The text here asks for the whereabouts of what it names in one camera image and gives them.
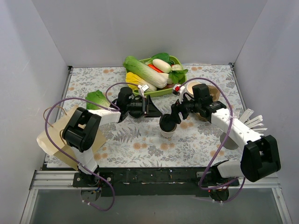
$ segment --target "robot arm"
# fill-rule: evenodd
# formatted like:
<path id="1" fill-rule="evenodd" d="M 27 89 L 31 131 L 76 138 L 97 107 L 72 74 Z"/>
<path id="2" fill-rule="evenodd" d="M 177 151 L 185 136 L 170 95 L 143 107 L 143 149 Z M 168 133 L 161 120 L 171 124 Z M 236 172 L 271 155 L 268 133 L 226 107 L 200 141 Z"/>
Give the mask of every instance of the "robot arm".
<path id="1" fill-rule="evenodd" d="M 187 97 L 185 87 L 174 87 L 174 94 L 180 99 L 171 106 L 171 114 L 160 118 L 160 127 L 164 132 L 172 132 L 176 124 L 186 119 L 189 113 L 200 115 L 219 127 L 223 132 L 228 131 L 230 123 L 229 110 L 220 101 L 213 102 L 207 85 L 199 84 L 192 88 L 194 98 Z M 277 142 L 271 135 L 263 137 L 248 128 L 240 120 L 233 118 L 229 137 L 243 148 L 241 161 L 225 161 L 214 166 L 222 178 L 245 176 L 255 182 L 267 175 L 280 170 Z"/>
<path id="2" fill-rule="evenodd" d="M 120 111 L 109 110 L 87 110 L 77 108 L 66 125 L 62 137 L 71 146 L 77 160 L 80 162 L 78 168 L 82 179 L 86 182 L 96 183 L 97 179 L 87 172 L 82 166 L 96 172 L 98 165 L 93 157 L 92 145 L 95 140 L 99 126 L 109 123 L 120 123 L 130 113 L 133 117 L 161 117 L 162 113 L 155 107 L 150 96 L 144 97 L 143 91 L 147 85 L 140 87 L 141 96 L 134 97 L 132 89 L 121 88 L 118 98 L 113 101 Z"/>

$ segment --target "black metal base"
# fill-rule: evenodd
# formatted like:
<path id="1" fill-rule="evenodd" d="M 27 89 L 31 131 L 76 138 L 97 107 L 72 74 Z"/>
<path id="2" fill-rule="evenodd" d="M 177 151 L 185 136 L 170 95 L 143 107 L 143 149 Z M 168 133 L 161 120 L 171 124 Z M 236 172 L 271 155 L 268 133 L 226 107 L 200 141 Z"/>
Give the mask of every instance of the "black metal base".
<path id="1" fill-rule="evenodd" d="M 195 195 L 208 197 L 206 190 L 198 187 L 201 173 L 200 168 L 99 168 L 100 176 L 111 179 L 117 196 L 129 195 Z M 203 186 L 216 186 L 216 183 L 225 183 L 231 178 L 218 179 L 211 172 L 206 176 Z M 101 196 L 112 196 L 109 186 L 101 182 Z M 239 186 L 235 181 L 231 186 Z M 90 187 L 80 179 L 79 173 L 74 176 L 73 187 Z"/>

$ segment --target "green basket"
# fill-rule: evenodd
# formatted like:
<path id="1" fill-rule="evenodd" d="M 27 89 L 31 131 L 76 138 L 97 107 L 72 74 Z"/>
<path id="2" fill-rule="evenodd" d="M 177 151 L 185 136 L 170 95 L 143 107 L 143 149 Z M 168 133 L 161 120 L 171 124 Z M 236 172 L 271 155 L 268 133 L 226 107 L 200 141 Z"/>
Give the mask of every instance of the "green basket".
<path id="1" fill-rule="evenodd" d="M 176 57 L 169 55 L 169 58 L 170 58 L 170 60 L 172 60 L 174 62 L 174 64 L 182 65 L 181 62 L 179 62 L 179 60 Z M 145 63 L 148 60 L 150 60 L 150 58 L 143 59 L 140 61 Z M 187 77 L 186 77 L 186 75 L 184 75 L 182 81 L 185 82 L 186 80 L 187 80 Z M 134 90 L 133 93 L 135 96 L 139 95 L 138 90 Z M 166 90 L 157 90 L 157 91 L 153 91 L 153 92 L 145 92 L 144 95 L 145 96 L 150 95 L 150 97 L 159 97 L 159 96 L 163 96 L 163 95 L 170 94 L 170 93 L 172 93 L 172 88 L 169 88 Z"/>

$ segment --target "white wall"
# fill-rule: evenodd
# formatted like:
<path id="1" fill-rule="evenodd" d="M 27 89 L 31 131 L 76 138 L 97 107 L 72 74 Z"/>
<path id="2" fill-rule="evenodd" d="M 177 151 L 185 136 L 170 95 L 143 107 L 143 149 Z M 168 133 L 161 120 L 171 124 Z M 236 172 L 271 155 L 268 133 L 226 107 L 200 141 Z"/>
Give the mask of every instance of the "white wall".
<path id="1" fill-rule="evenodd" d="M 299 1 L 268 0 L 235 63 L 248 108 L 278 140 L 283 195 L 299 223 Z"/>
<path id="2" fill-rule="evenodd" d="M 160 52 L 235 62 L 267 0 L 32 1 L 66 63 L 87 67 Z"/>
<path id="3" fill-rule="evenodd" d="M 44 153 L 36 137 L 67 66 L 31 0 L 0 1 L 0 223 L 19 223 Z"/>

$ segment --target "patterned table mat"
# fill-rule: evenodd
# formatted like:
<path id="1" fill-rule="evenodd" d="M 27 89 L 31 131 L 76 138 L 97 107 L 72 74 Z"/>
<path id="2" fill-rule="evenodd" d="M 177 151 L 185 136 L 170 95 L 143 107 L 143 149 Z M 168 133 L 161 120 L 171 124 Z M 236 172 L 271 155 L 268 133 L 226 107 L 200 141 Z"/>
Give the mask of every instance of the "patterned table mat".
<path id="1" fill-rule="evenodd" d="M 184 65 L 189 70 L 187 78 L 205 77 L 215 81 L 226 94 L 235 115 L 243 113 L 236 83 L 229 65 Z M 123 67 L 74 68 L 66 97 L 85 98 L 88 92 L 106 89 L 118 82 L 125 81 Z M 123 85 L 115 86 L 108 97 L 112 100 Z M 170 113 L 171 104 L 177 96 L 165 95 L 152 98 L 162 113 Z M 64 109 L 69 110 L 75 104 L 86 107 L 85 102 L 65 101 Z M 206 166 L 220 145 L 222 131 L 216 126 L 198 120 L 190 114 L 176 129 L 172 138 L 163 138 L 160 134 L 159 118 L 133 119 L 128 116 L 122 123 L 107 124 L 100 127 L 107 142 L 94 155 L 100 167 L 198 167 Z M 215 163 L 230 159 L 240 159 L 242 150 L 223 148 Z M 48 168 L 67 168 L 68 166 L 50 156 Z"/>

